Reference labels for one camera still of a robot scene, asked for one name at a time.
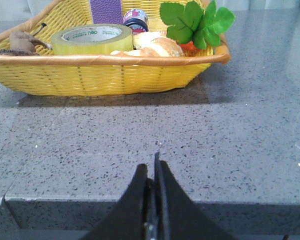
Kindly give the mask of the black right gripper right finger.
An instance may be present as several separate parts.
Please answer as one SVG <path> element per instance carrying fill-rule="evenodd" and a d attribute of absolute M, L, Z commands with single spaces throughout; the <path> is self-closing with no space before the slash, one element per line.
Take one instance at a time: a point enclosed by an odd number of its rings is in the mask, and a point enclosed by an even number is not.
<path fill-rule="evenodd" d="M 154 183 L 159 240 L 235 240 L 209 219 L 188 197 L 160 154 L 154 157 Z"/>

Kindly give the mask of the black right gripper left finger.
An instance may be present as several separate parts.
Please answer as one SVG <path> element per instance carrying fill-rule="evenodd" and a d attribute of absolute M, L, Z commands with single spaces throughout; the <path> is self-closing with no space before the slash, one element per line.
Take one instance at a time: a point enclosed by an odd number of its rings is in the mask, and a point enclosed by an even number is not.
<path fill-rule="evenodd" d="M 153 181 L 147 166 L 139 164 L 128 188 L 110 213 L 83 240 L 155 240 L 157 217 Z"/>

